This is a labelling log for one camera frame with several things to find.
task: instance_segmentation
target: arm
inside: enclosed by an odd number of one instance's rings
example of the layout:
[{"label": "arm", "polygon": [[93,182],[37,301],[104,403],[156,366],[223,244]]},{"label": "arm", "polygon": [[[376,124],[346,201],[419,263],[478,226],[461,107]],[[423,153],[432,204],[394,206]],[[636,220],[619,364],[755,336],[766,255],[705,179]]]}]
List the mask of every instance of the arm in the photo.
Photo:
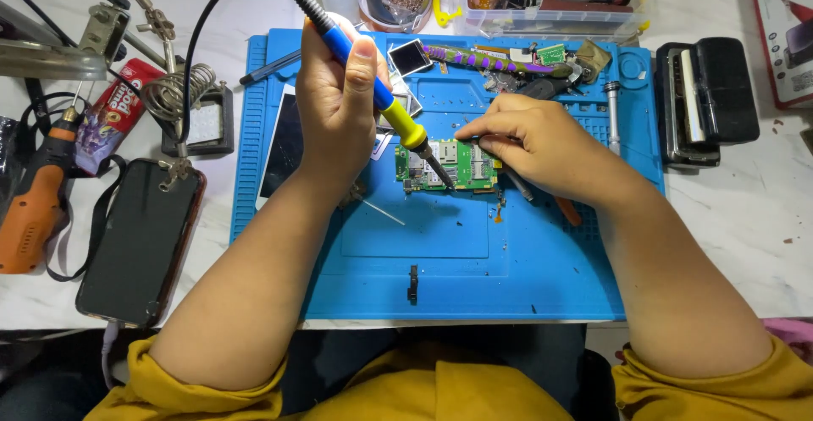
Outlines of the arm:
[{"label": "arm", "polygon": [[355,40],[346,72],[309,22],[302,31],[299,169],[195,284],[149,351],[179,381],[255,388],[285,356],[330,215],[372,151],[376,72],[389,82],[372,39],[340,23]]},{"label": "arm", "polygon": [[705,378],[768,358],[772,344],[762,324],[666,199],[560,104],[501,95],[455,137],[477,135],[481,147],[537,187],[597,210],[630,342],[647,366]]}]

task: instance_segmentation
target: metal coil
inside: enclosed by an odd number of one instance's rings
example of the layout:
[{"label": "metal coil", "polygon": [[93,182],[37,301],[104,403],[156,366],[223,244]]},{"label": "metal coil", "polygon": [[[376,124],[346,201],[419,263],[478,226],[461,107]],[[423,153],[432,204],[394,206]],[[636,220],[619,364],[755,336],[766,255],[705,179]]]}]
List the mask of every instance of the metal coil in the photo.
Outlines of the metal coil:
[{"label": "metal coil", "polygon": [[[215,71],[206,64],[192,66],[189,95],[192,104],[215,85]],[[183,116],[184,72],[168,73],[144,85],[141,100],[151,114],[164,121],[175,122]]]}]

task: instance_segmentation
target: person's left hand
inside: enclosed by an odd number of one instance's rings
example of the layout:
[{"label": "person's left hand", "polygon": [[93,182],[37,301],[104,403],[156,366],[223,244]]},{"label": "person's left hand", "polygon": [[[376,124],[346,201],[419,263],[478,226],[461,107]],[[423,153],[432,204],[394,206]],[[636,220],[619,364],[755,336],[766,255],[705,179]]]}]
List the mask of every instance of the person's left hand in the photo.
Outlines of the person's left hand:
[{"label": "person's left hand", "polygon": [[376,75],[391,86],[387,62],[373,39],[356,32],[345,18],[332,18],[353,42],[346,68],[310,20],[302,28],[297,103],[305,151],[300,170],[343,196],[370,160],[376,140]]}]

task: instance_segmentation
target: fingernail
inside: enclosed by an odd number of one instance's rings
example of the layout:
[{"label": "fingernail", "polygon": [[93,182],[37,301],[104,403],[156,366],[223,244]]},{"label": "fingernail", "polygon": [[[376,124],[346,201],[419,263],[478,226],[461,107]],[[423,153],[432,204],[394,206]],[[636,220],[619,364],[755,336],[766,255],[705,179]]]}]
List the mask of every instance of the fingernail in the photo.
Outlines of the fingernail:
[{"label": "fingernail", "polygon": [[361,37],[356,40],[354,52],[358,57],[370,59],[376,54],[376,43],[370,37]]}]

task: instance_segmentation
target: purple green tool handle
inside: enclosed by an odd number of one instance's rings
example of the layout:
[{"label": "purple green tool handle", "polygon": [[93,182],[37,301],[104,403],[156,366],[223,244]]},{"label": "purple green tool handle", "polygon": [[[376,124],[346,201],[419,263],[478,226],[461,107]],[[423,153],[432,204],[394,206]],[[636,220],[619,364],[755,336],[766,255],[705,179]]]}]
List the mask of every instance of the purple green tool handle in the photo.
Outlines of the purple green tool handle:
[{"label": "purple green tool handle", "polygon": [[491,55],[480,52],[468,51],[458,47],[447,47],[437,45],[424,45],[423,51],[429,57],[438,61],[454,62],[461,65],[469,65],[480,69],[500,70],[503,72],[517,73],[541,73],[553,75],[555,77],[568,77],[572,73],[570,66],[561,64],[559,66],[547,66],[536,64],[524,64],[522,62],[498,59]]}]

